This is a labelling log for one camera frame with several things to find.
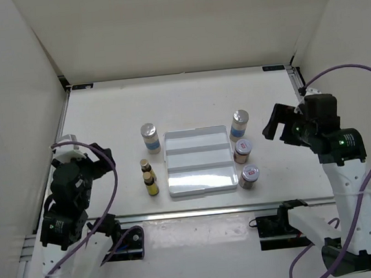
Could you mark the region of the spice jar white lid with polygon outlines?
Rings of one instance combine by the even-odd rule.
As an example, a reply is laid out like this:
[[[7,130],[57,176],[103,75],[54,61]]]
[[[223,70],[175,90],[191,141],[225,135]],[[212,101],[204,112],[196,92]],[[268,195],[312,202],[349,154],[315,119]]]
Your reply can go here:
[[[252,143],[247,139],[239,139],[234,148],[233,158],[237,164],[245,164],[249,160],[251,150],[253,149]]]
[[[259,177],[260,171],[256,165],[246,165],[240,173],[239,186],[245,190],[252,189]]]

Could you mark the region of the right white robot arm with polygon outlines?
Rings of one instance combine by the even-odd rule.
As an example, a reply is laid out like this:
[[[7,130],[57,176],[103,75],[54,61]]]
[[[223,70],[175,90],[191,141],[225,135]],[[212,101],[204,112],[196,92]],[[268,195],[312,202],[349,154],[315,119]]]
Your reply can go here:
[[[318,156],[332,187],[340,228],[316,216],[305,201],[291,200],[278,207],[278,229],[285,234],[299,230],[320,249],[325,277],[371,271],[370,173],[361,134],[341,128],[337,99],[327,93],[306,96],[297,107],[275,104],[264,137],[274,139],[279,124],[284,126],[281,141]]]

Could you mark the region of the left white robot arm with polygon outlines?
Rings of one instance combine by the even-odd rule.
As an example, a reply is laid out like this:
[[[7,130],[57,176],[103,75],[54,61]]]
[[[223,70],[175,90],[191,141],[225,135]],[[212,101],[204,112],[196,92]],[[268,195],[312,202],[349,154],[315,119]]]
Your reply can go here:
[[[51,194],[44,203],[40,239],[43,278],[71,278],[75,253],[88,219],[93,182],[115,171],[112,151],[97,143],[88,146],[93,161],[77,148],[54,149]]]

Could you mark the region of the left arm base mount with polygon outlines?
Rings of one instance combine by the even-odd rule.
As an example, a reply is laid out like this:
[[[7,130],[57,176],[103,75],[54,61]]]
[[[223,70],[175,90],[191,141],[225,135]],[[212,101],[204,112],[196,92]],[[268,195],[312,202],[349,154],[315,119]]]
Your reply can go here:
[[[118,220],[112,224],[102,224],[97,232],[104,233],[112,241],[101,266],[108,262],[139,261],[145,257],[145,232],[140,226],[122,228]]]

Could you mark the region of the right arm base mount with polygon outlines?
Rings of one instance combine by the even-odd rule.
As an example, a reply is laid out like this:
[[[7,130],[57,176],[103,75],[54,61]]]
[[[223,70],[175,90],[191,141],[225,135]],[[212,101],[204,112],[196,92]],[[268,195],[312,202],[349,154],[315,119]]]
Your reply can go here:
[[[257,229],[262,251],[307,247],[310,240],[289,223],[288,212],[296,207],[307,207],[303,200],[282,202],[275,214],[257,216],[248,226]]]

